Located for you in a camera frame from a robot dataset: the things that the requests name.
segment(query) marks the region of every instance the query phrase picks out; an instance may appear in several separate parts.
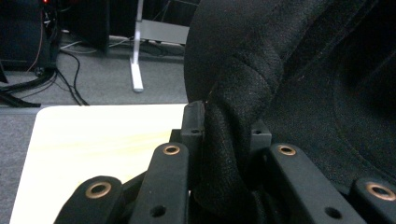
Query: white table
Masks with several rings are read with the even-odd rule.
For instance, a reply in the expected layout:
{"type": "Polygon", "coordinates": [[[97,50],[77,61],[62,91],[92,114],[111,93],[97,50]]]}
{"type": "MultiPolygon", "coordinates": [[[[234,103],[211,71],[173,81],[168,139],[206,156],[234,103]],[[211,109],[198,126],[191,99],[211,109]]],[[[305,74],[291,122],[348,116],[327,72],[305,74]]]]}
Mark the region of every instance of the white table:
{"type": "Polygon", "coordinates": [[[180,129],[184,105],[55,106],[41,110],[10,223],[53,223],[85,180],[122,183],[146,171],[154,149],[180,129]]]}

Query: black plastic bracket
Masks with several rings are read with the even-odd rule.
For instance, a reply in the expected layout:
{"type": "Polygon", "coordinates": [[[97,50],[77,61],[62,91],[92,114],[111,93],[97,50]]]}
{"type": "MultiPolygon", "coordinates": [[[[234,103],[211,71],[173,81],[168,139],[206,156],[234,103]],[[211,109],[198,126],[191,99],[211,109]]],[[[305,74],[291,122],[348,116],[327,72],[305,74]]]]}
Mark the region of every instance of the black plastic bracket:
{"type": "Polygon", "coordinates": [[[274,144],[264,160],[290,209],[290,223],[365,223],[296,146],[274,144]]]}
{"type": "Polygon", "coordinates": [[[374,178],[354,182],[349,199],[368,223],[396,223],[396,188],[374,178]]]}
{"type": "Polygon", "coordinates": [[[184,145],[157,147],[129,223],[186,223],[188,171],[189,151],[184,145]]]}

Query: black cable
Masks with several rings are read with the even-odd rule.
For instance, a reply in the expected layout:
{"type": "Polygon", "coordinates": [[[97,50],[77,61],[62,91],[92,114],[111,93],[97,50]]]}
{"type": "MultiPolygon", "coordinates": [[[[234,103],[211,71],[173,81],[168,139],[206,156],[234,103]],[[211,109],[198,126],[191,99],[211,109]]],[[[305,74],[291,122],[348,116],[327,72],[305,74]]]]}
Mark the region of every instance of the black cable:
{"type": "Polygon", "coordinates": [[[51,86],[55,83],[57,77],[58,77],[58,73],[55,73],[55,75],[53,76],[52,80],[51,80],[49,83],[45,83],[45,84],[43,84],[43,85],[41,85],[41,86],[39,86],[39,87],[36,87],[35,89],[38,89],[38,88],[40,88],[40,87],[43,87],[44,85],[48,85],[46,88],[44,88],[44,89],[42,89],[42,90],[40,90],[40,91],[36,91],[36,92],[30,93],[30,94],[28,94],[28,95],[22,96],[22,97],[20,97],[20,99],[23,99],[23,98],[26,98],[26,97],[29,97],[29,96],[36,95],[36,94],[39,94],[39,93],[42,92],[42,91],[47,90],[49,87],[51,87],[51,86]]]}
{"type": "Polygon", "coordinates": [[[73,58],[76,60],[76,62],[78,63],[77,71],[76,71],[75,78],[74,78],[74,81],[73,81],[73,89],[75,90],[75,93],[76,93],[77,98],[78,98],[84,105],[90,105],[90,104],[88,104],[88,103],[81,97],[81,95],[79,94],[79,92],[78,92],[78,90],[77,90],[77,78],[78,78],[78,72],[79,72],[79,67],[80,67],[79,59],[78,59],[76,56],[74,56],[73,54],[69,53],[69,52],[66,52],[66,51],[61,50],[61,53],[67,54],[67,55],[69,55],[70,57],[73,57],[73,58]]]}
{"type": "Polygon", "coordinates": [[[54,83],[55,85],[57,85],[59,87],[59,89],[63,90],[63,91],[67,91],[70,92],[70,90],[64,89],[61,85],[59,85],[58,83],[54,83]]]}
{"type": "Polygon", "coordinates": [[[44,73],[40,77],[36,78],[35,80],[24,82],[24,83],[15,84],[15,85],[12,85],[12,86],[2,87],[2,88],[0,88],[0,91],[6,92],[6,93],[15,93],[15,92],[19,92],[19,91],[27,91],[27,90],[33,89],[33,88],[35,88],[37,86],[40,86],[43,83],[48,82],[52,78],[53,75],[54,75],[54,70],[53,69],[46,69],[46,70],[44,70],[44,73]]]}
{"type": "Polygon", "coordinates": [[[32,104],[25,102],[17,97],[12,96],[9,93],[0,91],[0,101],[6,103],[6,105],[11,105],[13,107],[40,107],[41,104],[32,104]]]}
{"type": "Polygon", "coordinates": [[[61,71],[59,71],[59,69],[56,70],[58,72],[59,77],[61,78],[61,80],[64,82],[64,84],[66,84],[67,88],[70,91],[70,94],[72,95],[73,99],[76,101],[76,103],[78,105],[81,105],[81,103],[79,102],[79,100],[76,98],[75,94],[72,91],[72,88],[70,87],[69,83],[67,82],[66,78],[64,77],[64,75],[61,73],[61,71]]]}

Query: computer tower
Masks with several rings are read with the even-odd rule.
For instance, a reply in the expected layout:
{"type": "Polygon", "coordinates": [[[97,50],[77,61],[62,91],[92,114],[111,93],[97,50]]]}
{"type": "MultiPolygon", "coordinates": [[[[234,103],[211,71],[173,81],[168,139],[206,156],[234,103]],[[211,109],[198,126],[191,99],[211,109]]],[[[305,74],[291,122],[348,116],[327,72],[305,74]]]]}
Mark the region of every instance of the computer tower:
{"type": "Polygon", "coordinates": [[[5,70],[55,68],[59,49],[57,0],[0,1],[0,61],[5,70]]]}

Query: black monitor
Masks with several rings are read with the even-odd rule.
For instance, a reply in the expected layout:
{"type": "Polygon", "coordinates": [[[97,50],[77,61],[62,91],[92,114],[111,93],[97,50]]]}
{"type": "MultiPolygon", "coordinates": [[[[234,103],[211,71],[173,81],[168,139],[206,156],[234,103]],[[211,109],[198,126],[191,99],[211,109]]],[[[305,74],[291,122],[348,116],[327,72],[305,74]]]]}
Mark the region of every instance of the black monitor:
{"type": "Polygon", "coordinates": [[[109,42],[109,1],[72,0],[63,6],[64,29],[92,47],[107,52],[109,42]]]}

